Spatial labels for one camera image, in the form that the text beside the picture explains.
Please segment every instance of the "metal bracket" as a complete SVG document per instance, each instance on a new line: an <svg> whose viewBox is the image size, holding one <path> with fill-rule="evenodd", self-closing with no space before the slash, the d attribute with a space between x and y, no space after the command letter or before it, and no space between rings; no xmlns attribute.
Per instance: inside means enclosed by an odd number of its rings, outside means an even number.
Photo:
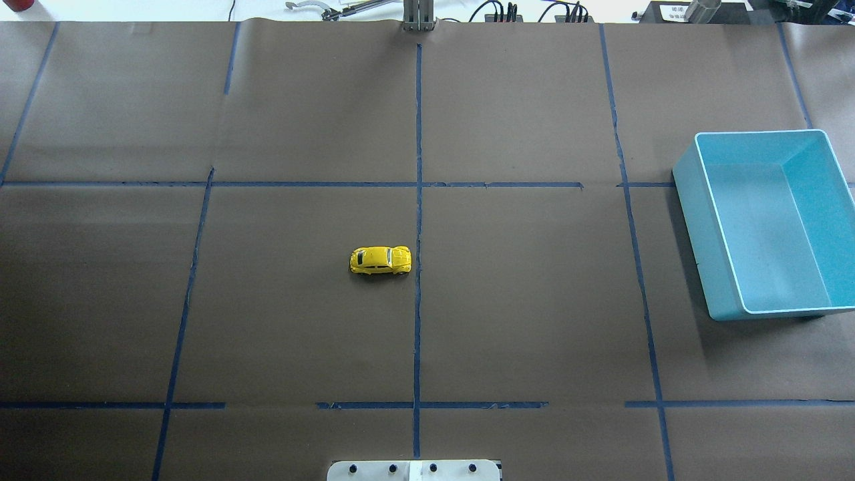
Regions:
<svg viewBox="0 0 855 481"><path fill-rule="evenodd" d="M502 464L491 460L338 461L327 481L502 481Z"/></svg>
<svg viewBox="0 0 855 481"><path fill-rule="evenodd" d="M404 0L404 30L429 32L435 25L433 0Z"/></svg>

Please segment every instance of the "blue tape line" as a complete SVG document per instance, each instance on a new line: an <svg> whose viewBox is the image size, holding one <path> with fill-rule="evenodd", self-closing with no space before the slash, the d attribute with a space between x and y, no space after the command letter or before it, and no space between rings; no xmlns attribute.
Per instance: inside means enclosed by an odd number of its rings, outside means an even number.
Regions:
<svg viewBox="0 0 855 481"><path fill-rule="evenodd" d="M581 182L426 182L424 187L575 187L585 188Z"/></svg>
<svg viewBox="0 0 855 481"><path fill-rule="evenodd" d="M615 87L611 79L611 68L609 65L609 49L605 42L605 28L603 24L599 24L599 41L603 49L603 65L605 68L605 82L609 89L609 104L611 107L611 125L615 131L615 146L617 148L617 156L621 160L621 181L623 186L623 200L627 206L627 219L629 221L629 236L633 245L633 255L635 256L635 274L638 277L639 289L641 291L641 304L644 307L644 322L647 329L647 352L650 356L650 367L653 376L653 388L656 393L656 401L662 401L662 385L659 382L659 366L656 357L656 345L653 341L653 328L650 322L650 309L647 305L647 289L644 282L644 271L641 269L641 253L639 249L638 235L635 230L635 219L633 216L632 198L629 194L629 179L627 174L627 163L623 156L623 147L621 146L621 138L618 135L617 129L617 107L615 104ZM674 481L674 463L671 459L671 446L668 437L668 425L665 419L665 410L662 407L658 408L659 415L659 431L662 437L662 450L665 458L665 470L668 473L668 480Z"/></svg>
<svg viewBox="0 0 855 481"><path fill-rule="evenodd" d="M417 187L417 182L218 181L214 187Z"/></svg>
<svg viewBox="0 0 855 481"><path fill-rule="evenodd" d="M318 402L318 409L357 410L357 409L411 409L412 402ZM549 406L547 401L422 401L420 409L541 409Z"/></svg>
<svg viewBox="0 0 855 481"><path fill-rule="evenodd" d="M674 182L621 182L617 184L616 187L630 187L630 188L651 188L651 187L666 187L666 188L674 188L677 185Z"/></svg>
<svg viewBox="0 0 855 481"><path fill-rule="evenodd" d="M157 454L155 456L155 466L151 473L151 480L157 481L160 478L160 468L163 462L163 450L166 448L166 435L169 428L169 414L173 407L173 398L175 395L175 382L178 379L178 365L181 360L181 349L184 346L184 334L187 329L187 317L190 314L190 300L193 293L193 283L196 281L196 268L199 262L199 244L202 242L202 229L205 226L205 218L208 216L208 203L211 196L211 183L214 179L214 169L211 168L208 173L208 183L205 187L205 196L202 200L202 212L199 214L199 226L196 230L196 242L193 245L193 260L190 263L190 275L187 277L187 290L184 295L184 309L181 312L181 323L178 328L178 339L175 342L175 355L172 359L172 372L169 375L169 386L166 394L166 406L163 409L163 419L161 422L161 433L157 441Z"/></svg>
<svg viewBox="0 0 855 481"><path fill-rule="evenodd" d="M422 44L416 46L416 306L413 335L413 459L422 457Z"/></svg>
<svg viewBox="0 0 855 481"><path fill-rule="evenodd" d="M56 42L57 32L59 32L59 22L56 22L54 24L53 32L50 33L50 40L48 40L48 45L44 49L42 62L38 65L38 72L36 72L36 78L32 81L32 87L30 87L30 94L27 96L27 102L24 104L24 110L21 112L21 119L18 121L18 127L15 129L15 135L12 136L12 143L9 145L9 151L6 152L6 161L3 163L3 170L0 170L0 187L3 186L3 182L6 180L6 174L9 172L9 166L12 164L12 157L15 156L15 149L18 147L18 139L21 138L21 130L23 130L24 128L24 123L27 122L27 116L30 113L30 107L32 107L32 100L36 97L36 90L38 90L38 84L42 80L44 68L48 64L48 57L50 57L50 51L53 50L53 44L54 42Z"/></svg>
<svg viewBox="0 0 855 481"><path fill-rule="evenodd" d="M628 401L626 407L680 408L680 407L855 407L852 400L830 399L746 399L746 400L702 400L702 401Z"/></svg>
<svg viewBox="0 0 855 481"><path fill-rule="evenodd" d="M201 181L9 181L8 187L205 187Z"/></svg>
<svg viewBox="0 0 855 481"><path fill-rule="evenodd" d="M234 55L238 51L238 36L240 35L240 22L234 24L234 38L232 38L232 55L228 58L228 71L226 71L226 86L223 87L223 95L228 95L232 89L232 70L234 70Z"/></svg>
<svg viewBox="0 0 855 481"><path fill-rule="evenodd" d="M6 401L0 409L163 409L165 402ZM173 409L225 409L225 402L176 402Z"/></svg>
<svg viewBox="0 0 855 481"><path fill-rule="evenodd" d="M793 89L796 91L796 98L799 100L799 107L802 109L802 115L805 117L807 127L813 128L811 115L807 113L805 98L802 97L801 87L799 87L799 79L796 78L796 71L793 68L793 60L790 58L790 49L787 46L787 36L784 34L784 27L780 22L776 23L776 25L778 27L778 37L781 38L781 48L784 50L784 61L787 63L787 70L790 71L790 79L793 81Z"/></svg>

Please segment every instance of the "blue plastic bin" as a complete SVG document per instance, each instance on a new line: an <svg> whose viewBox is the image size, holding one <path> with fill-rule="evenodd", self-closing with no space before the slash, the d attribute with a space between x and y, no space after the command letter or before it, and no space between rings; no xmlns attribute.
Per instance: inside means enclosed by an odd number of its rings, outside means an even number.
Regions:
<svg viewBox="0 0 855 481"><path fill-rule="evenodd" d="M674 179L713 319L855 310L855 203L822 130L697 134Z"/></svg>

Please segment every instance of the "car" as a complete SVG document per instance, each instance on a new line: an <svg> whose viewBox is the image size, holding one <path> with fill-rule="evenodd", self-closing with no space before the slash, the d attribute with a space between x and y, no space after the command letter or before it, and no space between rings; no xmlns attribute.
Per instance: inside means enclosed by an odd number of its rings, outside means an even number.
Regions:
<svg viewBox="0 0 855 481"><path fill-rule="evenodd" d="M359 247L351 254L354 274L406 274L412 268L412 255L407 246Z"/></svg>

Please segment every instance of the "red cup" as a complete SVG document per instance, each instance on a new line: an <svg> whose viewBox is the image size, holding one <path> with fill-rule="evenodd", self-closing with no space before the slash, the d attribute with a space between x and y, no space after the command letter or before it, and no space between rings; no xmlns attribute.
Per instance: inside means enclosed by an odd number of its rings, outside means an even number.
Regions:
<svg viewBox="0 0 855 481"><path fill-rule="evenodd" d="M13 12L23 12L32 7L36 0L3 0L6 6L12 9Z"/></svg>

